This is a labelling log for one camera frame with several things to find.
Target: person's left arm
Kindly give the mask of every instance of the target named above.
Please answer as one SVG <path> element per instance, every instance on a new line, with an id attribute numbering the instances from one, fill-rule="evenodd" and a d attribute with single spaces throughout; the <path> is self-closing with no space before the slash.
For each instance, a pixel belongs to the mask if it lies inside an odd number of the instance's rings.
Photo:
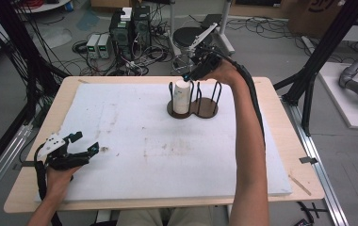
<path id="1" fill-rule="evenodd" d="M 64 200 L 71 177 L 80 167 L 58 171 L 52 168 L 47 169 L 47 192 L 41 204 L 33 213 L 27 226 L 48 225 L 53 214 Z"/>

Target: white cup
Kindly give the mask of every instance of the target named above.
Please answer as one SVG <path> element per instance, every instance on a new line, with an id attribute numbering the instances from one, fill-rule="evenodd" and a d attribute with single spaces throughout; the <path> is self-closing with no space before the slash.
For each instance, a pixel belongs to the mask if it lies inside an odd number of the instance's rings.
<path id="1" fill-rule="evenodd" d="M 190 104 L 190 82 L 178 80 L 175 83 L 175 91 L 173 93 L 173 111 L 177 114 L 188 113 Z"/>

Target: person's left hand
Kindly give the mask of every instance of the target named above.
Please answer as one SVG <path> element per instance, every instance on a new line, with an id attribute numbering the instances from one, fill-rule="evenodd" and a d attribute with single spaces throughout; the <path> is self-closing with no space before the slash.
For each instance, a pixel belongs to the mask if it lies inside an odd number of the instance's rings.
<path id="1" fill-rule="evenodd" d="M 47 168 L 47 193 L 45 199 L 53 199 L 62 202 L 67 195 L 68 185 L 71 177 L 81 167 L 67 169 L 64 171 Z"/>

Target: gray floor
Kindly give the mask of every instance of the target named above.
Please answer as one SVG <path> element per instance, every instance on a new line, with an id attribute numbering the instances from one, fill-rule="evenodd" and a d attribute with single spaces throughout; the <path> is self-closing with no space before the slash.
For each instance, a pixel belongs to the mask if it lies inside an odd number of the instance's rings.
<path id="1" fill-rule="evenodd" d="M 64 20 L 49 26 L 63 26 L 70 30 L 73 39 L 53 51 L 60 60 L 71 60 L 78 55 L 71 51 L 73 43 L 85 40 L 91 32 L 106 32 L 109 20 L 105 17 L 110 13 L 92 13 L 86 4 L 74 12 L 56 9 L 36 16 L 40 22 L 52 22 L 64 17 Z M 201 21 L 203 16 L 196 17 Z M 190 18 L 179 18 L 177 24 L 183 24 Z M 295 45 L 294 39 L 266 39 L 248 31 L 244 27 L 238 30 L 228 28 L 226 35 L 236 49 L 233 59 L 244 64 L 253 76 L 266 76 L 272 83 L 279 82 L 301 69 L 308 59 L 304 50 Z M 358 58 L 346 43 L 339 46 L 335 52 L 344 57 Z M 79 74 L 80 70 L 70 65 L 71 73 Z M 170 75 L 170 63 L 157 63 L 149 67 L 148 75 Z M 0 137 L 4 134 L 12 120 L 25 103 L 24 84 L 15 72 L 7 57 L 0 53 Z M 337 197 L 345 211 L 350 225 L 358 225 L 358 130 L 349 129 L 334 106 L 328 92 L 319 79 L 316 82 L 314 102 L 311 113 L 311 133 L 320 157 Z M 28 148 L 23 151 L 22 159 Z M 3 210 L 4 202 L 19 173 L 19 161 L 8 168 L 0 181 L 0 225 L 24 225 L 30 214 L 6 214 Z M 324 201 L 315 202 L 317 208 L 325 209 Z M 295 202 L 274 202 L 269 205 L 271 225 L 296 224 L 306 215 Z M 315 215 L 316 225 L 332 225 L 327 213 Z M 61 214 L 64 225 L 91 225 L 96 218 L 95 211 L 67 212 Z M 225 225 L 224 209 L 217 207 L 216 225 Z"/>

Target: stool seat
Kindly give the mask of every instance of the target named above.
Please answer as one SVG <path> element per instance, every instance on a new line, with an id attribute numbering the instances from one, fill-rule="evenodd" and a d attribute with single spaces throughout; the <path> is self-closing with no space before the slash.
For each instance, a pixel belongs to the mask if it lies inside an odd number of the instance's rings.
<path id="1" fill-rule="evenodd" d="M 202 30 L 200 27 L 179 28 L 175 32 L 173 32 L 173 43 L 178 48 L 187 48 L 194 42 L 196 36 L 201 35 L 203 32 L 204 30 Z M 211 34 L 208 34 L 205 39 L 203 39 L 203 42 L 209 45 L 212 42 Z"/>

